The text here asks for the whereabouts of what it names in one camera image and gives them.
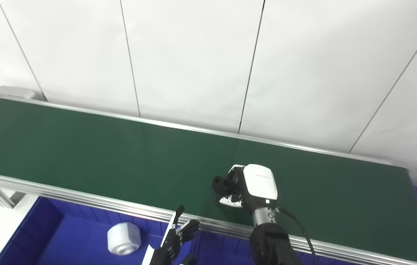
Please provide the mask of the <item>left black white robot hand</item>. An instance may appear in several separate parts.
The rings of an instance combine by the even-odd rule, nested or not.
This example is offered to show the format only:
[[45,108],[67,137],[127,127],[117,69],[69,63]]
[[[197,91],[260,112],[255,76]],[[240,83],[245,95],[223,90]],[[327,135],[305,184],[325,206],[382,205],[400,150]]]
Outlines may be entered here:
[[179,218],[184,211],[185,207],[180,205],[172,214],[158,248],[154,249],[148,245],[143,259],[143,265],[174,264],[182,246],[195,238],[200,226],[198,219],[190,219],[183,223],[183,225],[177,226]]

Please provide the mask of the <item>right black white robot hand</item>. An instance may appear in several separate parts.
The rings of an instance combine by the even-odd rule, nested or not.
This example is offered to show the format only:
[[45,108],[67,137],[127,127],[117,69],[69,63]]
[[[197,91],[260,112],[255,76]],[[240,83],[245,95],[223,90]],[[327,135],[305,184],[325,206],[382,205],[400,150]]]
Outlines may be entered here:
[[226,177],[213,178],[218,203],[253,214],[277,206],[278,190],[272,170],[257,164],[233,165]]

